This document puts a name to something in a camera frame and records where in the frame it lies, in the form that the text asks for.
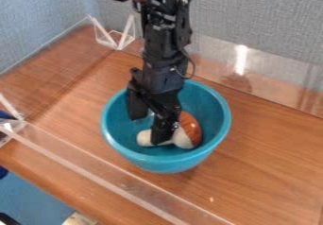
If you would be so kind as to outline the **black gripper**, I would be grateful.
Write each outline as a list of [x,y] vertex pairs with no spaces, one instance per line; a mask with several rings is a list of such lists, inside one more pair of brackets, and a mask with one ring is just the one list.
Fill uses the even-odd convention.
[[181,104],[177,93],[182,88],[188,68],[188,57],[182,50],[144,47],[142,68],[132,67],[126,85],[126,112],[130,120],[156,114],[150,126],[149,140],[158,145],[172,139],[178,128]]

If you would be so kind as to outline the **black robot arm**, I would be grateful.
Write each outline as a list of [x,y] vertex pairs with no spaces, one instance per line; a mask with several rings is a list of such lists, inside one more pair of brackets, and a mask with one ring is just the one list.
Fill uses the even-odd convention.
[[190,0],[114,0],[130,1],[141,16],[145,45],[142,67],[129,70],[126,85],[126,112],[132,120],[153,112],[148,130],[138,133],[142,145],[160,145],[172,139],[178,128],[181,105],[177,99],[184,81],[190,43]]

